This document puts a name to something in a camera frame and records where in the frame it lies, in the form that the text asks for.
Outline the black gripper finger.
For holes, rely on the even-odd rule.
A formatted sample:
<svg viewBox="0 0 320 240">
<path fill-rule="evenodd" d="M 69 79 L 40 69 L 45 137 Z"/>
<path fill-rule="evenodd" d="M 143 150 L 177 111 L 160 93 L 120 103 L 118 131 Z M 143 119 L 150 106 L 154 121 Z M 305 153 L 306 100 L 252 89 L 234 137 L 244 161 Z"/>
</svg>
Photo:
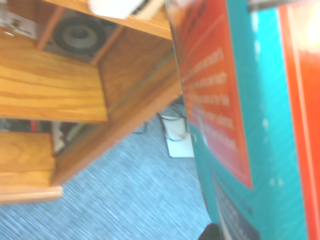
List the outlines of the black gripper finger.
<svg viewBox="0 0 320 240">
<path fill-rule="evenodd" d="M 198 237 L 198 240 L 220 240 L 220 229 L 217 224 L 208 224 Z"/>
</svg>

